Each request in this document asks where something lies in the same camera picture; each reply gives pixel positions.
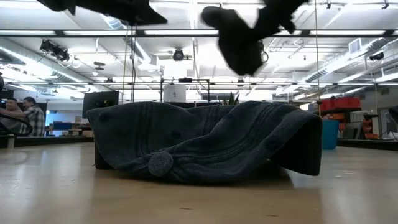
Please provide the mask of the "person in plaid shirt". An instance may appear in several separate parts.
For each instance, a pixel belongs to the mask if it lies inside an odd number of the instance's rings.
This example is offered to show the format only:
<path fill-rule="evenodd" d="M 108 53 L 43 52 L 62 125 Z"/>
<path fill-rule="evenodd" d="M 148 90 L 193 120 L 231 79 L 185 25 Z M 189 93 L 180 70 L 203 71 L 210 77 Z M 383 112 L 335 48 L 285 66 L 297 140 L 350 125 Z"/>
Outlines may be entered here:
<path fill-rule="evenodd" d="M 45 118 L 44 112 L 37 105 L 36 101 L 32 97 L 26 97 L 23 100 L 24 110 L 21 118 L 24 121 L 29 122 L 32 126 L 32 132 L 30 136 L 43 137 L 45 132 Z"/>

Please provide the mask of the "bench with boxes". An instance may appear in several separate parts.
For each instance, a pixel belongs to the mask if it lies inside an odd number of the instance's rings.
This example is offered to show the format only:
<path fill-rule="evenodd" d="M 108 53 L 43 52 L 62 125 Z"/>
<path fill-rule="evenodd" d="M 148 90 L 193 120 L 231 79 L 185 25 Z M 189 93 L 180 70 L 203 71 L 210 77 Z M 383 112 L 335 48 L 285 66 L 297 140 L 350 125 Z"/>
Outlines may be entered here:
<path fill-rule="evenodd" d="M 74 122 L 52 121 L 45 127 L 45 136 L 56 136 L 53 132 L 60 132 L 59 136 L 93 137 L 89 123 L 85 123 L 81 116 L 76 116 Z"/>

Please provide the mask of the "black horizontal frame bar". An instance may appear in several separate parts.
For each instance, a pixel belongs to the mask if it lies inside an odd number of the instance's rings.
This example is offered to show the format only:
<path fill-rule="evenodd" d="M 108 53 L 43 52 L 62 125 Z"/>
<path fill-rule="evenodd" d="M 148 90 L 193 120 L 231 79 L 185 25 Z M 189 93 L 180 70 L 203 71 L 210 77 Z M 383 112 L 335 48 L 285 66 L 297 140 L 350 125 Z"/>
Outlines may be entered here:
<path fill-rule="evenodd" d="M 212 29 L 138 29 L 138 30 L 22 30 L 4 29 L 0 30 L 0 37 L 59 37 L 59 38 L 97 38 L 97 37 L 217 37 L 218 31 Z M 389 30 L 348 30 L 348 29 L 321 29 L 296 30 L 293 34 L 282 30 L 275 37 L 319 37 L 319 38 L 398 38 L 398 29 Z"/>

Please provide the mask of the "black monitor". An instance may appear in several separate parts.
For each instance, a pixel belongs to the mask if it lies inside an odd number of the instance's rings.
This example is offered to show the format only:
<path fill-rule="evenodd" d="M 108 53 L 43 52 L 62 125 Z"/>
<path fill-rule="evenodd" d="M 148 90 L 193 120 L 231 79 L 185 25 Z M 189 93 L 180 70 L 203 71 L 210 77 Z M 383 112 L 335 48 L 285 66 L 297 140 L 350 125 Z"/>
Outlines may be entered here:
<path fill-rule="evenodd" d="M 119 103 L 118 91 L 102 91 L 85 93 L 83 98 L 82 118 L 86 119 L 88 110 L 114 106 Z"/>

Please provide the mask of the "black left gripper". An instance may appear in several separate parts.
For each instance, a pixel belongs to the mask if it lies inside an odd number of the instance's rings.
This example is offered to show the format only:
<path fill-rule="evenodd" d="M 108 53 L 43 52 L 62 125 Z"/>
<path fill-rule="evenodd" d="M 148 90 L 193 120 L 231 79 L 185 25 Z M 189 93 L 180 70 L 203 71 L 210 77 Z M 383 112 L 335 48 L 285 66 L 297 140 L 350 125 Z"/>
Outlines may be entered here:
<path fill-rule="evenodd" d="M 107 14 L 134 25 L 166 24 L 167 19 L 156 12 L 149 0 L 37 0 L 45 7 L 56 11 L 67 10 L 75 15 L 76 5 L 84 9 Z"/>

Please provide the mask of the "black metal frame stand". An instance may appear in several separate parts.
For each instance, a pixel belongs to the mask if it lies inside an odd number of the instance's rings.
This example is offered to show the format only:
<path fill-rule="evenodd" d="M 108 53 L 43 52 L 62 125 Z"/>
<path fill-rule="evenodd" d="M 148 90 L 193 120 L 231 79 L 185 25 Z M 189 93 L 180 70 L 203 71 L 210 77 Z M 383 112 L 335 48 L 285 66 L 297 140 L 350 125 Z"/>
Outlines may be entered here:
<path fill-rule="evenodd" d="M 202 95 L 204 91 L 207 91 L 207 102 L 210 102 L 210 80 L 209 79 L 195 79 L 195 78 L 172 78 L 160 80 L 160 102 L 164 101 L 164 88 L 167 85 L 185 85 L 187 88 L 187 99 L 184 103 L 188 101 L 199 102 L 202 100 Z"/>

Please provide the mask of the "red storage bins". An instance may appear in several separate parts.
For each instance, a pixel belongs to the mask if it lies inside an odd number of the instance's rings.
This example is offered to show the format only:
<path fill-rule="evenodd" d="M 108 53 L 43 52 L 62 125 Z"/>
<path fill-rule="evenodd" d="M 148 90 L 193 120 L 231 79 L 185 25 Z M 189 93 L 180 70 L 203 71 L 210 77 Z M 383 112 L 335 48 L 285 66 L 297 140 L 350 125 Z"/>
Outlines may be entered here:
<path fill-rule="evenodd" d="M 322 104 L 320 105 L 320 109 L 322 111 L 342 109 L 342 108 L 360 108 L 360 107 L 361 107 L 361 101 L 359 98 L 356 97 L 324 99 L 322 100 Z"/>

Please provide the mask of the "spiky green succulent plant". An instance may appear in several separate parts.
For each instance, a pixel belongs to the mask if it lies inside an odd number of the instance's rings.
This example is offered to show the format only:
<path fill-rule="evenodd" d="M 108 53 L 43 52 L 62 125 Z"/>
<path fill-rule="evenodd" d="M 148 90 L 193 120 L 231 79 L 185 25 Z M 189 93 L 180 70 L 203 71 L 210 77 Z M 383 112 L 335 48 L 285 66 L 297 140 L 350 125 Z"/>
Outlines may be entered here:
<path fill-rule="evenodd" d="M 239 104 L 239 93 L 230 93 L 228 98 L 223 100 L 223 105 L 238 105 Z"/>

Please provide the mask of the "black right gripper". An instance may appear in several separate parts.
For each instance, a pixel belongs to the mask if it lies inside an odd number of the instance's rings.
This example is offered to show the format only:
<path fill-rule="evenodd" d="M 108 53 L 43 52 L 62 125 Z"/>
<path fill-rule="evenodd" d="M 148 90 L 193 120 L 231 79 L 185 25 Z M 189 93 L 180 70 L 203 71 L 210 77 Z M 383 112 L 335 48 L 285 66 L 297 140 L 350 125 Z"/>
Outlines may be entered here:
<path fill-rule="evenodd" d="M 308 0 L 262 0 L 264 7 L 258 10 L 253 30 L 261 35 L 280 32 L 282 26 L 289 34 L 296 30 L 292 14 Z M 228 67 L 239 76 L 250 75 L 262 67 L 262 55 L 258 41 L 249 40 L 252 29 L 234 9 L 207 6 L 201 12 L 201 20 L 219 31 L 218 48 Z"/>

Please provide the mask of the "black table edge rail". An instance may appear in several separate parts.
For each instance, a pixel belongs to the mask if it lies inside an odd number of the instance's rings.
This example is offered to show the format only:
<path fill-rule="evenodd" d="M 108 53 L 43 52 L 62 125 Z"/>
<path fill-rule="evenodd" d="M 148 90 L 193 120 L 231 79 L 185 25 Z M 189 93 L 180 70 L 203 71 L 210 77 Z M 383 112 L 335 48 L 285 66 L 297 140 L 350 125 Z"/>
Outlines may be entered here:
<path fill-rule="evenodd" d="M 93 137 L 62 136 L 62 137 L 19 137 L 14 141 L 15 147 L 44 146 L 52 144 L 71 144 L 80 142 L 93 142 Z"/>
<path fill-rule="evenodd" d="M 387 140 L 339 139 L 337 146 L 398 151 L 398 142 Z"/>

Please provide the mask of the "black curved bar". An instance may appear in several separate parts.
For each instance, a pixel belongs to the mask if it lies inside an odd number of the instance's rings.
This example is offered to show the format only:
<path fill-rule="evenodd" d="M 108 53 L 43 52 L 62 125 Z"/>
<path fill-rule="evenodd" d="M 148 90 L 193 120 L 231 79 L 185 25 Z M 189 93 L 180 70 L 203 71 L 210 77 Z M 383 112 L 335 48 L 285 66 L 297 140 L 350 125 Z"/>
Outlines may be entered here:
<path fill-rule="evenodd" d="M 27 128 L 26 132 L 17 133 L 17 132 L 13 132 L 9 128 L 7 128 L 5 125 L 3 125 L 2 122 L 0 122 L 0 132 L 2 131 L 2 132 L 5 132 L 6 134 L 12 134 L 14 136 L 20 136 L 20 137 L 26 137 L 26 136 L 30 135 L 33 132 L 33 127 L 27 121 L 24 121 L 24 120 L 21 120 L 21 119 L 17 119 L 17 118 L 14 118 L 12 116 L 4 115 L 4 114 L 0 114 L 0 118 L 16 121 L 18 123 L 21 123 L 21 124 L 25 125 L 26 128 Z"/>

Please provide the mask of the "dark grey baseball cap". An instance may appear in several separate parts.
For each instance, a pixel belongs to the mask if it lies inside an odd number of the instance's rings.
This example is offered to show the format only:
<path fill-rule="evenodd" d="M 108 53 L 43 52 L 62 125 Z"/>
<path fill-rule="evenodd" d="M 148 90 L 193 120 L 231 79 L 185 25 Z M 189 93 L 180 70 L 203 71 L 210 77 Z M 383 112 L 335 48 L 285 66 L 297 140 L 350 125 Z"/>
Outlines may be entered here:
<path fill-rule="evenodd" d="M 99 154 L 133 177 L 184 184 L 243 180 L 271 161 L 317 176 L 319 116 L 283 103 L 181 108 L 145 101 L 87 112 Z"/>

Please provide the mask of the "orange items on shelf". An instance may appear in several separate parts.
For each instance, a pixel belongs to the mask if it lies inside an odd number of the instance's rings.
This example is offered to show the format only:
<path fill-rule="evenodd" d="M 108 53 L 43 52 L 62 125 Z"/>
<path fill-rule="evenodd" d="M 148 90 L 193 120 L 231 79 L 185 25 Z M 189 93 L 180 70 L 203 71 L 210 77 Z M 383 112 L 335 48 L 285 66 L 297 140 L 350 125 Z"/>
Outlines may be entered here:
<path fill-rule="evenodd" d="M 362 124 L 362 131 L 366 140 L 379 139 L 379 118 L 365 118 Z"/>

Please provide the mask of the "thin horizontal frame bar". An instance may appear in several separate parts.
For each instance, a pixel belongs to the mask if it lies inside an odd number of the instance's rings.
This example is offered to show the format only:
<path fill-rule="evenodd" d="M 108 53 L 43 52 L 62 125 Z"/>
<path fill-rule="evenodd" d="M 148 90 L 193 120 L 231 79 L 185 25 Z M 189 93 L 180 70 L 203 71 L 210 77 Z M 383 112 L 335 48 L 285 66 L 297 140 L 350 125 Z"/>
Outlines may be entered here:
<path fill-rule="evenodd" d="M 398 82 L 369 82 L 369 83 L 288 83 L 288 82 L 178 82 L 178 80 L 166 80 L 165 82 L 135 82 L 135 85 L 161 85 L 161 84 L 182 84 L 182 85 L 220 85 L 220 86 L 398 86 Z M 6 82 L 4 85 L 96 85 L 96 86 L 127 86 L 132 85 L 133 82 Z"/>

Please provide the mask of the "white box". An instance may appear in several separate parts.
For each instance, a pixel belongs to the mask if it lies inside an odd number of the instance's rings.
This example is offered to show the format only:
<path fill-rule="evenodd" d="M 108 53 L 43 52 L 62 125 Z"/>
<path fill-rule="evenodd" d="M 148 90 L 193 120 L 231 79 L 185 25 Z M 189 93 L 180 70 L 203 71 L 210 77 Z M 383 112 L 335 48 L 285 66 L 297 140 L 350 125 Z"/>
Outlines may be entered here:
<path fill-rule="evenodd" d="M 164 101 L 183 103 L 187 99 L 187 88 L 185 85 L 170 84 L 164 88 Z"/>

